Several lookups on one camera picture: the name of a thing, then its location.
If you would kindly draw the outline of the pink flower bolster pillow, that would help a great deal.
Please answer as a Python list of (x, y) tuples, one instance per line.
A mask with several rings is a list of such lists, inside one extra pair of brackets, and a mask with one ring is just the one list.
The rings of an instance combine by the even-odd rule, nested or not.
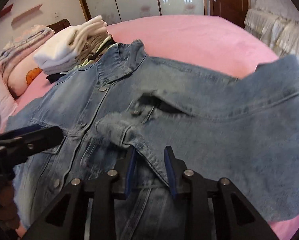
[(34, 50), (16, 64), (7, 79), (7, 86), (15, 99), (24, 94), (32, 81), (43, 71), (33, 58), (36, 52)]

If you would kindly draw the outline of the white folded fluffy garment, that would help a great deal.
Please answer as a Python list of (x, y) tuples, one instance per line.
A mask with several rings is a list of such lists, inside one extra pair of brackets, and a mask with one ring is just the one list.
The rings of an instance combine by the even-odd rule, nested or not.
[(91, 20), (69, 26), (48, 39), (33, 55), (36, 64), (47, 75), (67, 72), (78, 61), (88, 38), (107, 32), (107, 24), (98, 15)]

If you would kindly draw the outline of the green white folded garment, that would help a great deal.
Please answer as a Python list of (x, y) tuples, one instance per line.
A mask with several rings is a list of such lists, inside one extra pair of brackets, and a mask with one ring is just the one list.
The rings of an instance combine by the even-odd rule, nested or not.
[(88, 40), (78, 57), (77, 64), (71, 69), (71, 71), (97, 62), (101, 56), (104, 55), (107, 50), (115, 44), (116, 42), (111, 35), (107, 36), (106, 38)]

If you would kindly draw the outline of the grey folded garment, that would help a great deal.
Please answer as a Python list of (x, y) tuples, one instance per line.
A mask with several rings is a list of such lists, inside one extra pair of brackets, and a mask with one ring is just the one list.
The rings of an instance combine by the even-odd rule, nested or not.
[(71, 70), (75, 69), (77, 65), (81, 66), (85, 61), (89, 62), (89, 58), (96, 52), (100, 51), (104, 47), (105, 43), (108, 42), (111, 38), (112, 35), (109, 33), (92, 36), (87, 39), (83, 50), (78, 56), (75, 56), (73, 59), (66, 60), (64, 63), (55, 63), (51, 67), (40, 68), (47, 75), (70, 72)]

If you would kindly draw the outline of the dark wooden headboard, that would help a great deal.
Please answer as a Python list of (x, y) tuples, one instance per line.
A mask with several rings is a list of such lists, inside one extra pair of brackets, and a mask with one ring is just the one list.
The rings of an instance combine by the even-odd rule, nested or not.
[(67, 27), (70, 27), (70, 26), (71, 26), (71, 24), (70, 24), (69, 20), (63, 19), (54, 24), (48, 25), (47, 27), (52, 29), (54, 31), (54, 34), (56, 34), (56, 33), (60, 32), (61, 30), (65, 29)]

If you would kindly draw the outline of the white lace covered furniture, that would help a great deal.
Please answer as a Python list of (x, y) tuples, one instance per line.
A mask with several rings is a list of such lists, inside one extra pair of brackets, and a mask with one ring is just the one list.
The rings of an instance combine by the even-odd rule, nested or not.
[(299, 63), (299, 11), (291, 0), (256, 0), (244, 25), (277, 56), (292, 54)]

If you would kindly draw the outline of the pink wall shelf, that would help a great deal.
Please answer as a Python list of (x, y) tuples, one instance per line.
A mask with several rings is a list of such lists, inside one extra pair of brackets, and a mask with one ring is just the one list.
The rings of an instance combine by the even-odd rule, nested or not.
[(38, 4), (34, 7), (32, 7), (31, 9), (26, 10), (25, 12), (22, 12), (21, 14), (19, 14), (18, 16), (15, 16), (11, 22), (11, 26), (14, 26), (16, 23), (18, 23), (20, 20), (23, 20), (24, 18), (26, 18), (27, 16), (32, 15), (33, 13), (35, 13), (36, 11), (39, 11), (40, 8), (42, 7), (43, 3)]

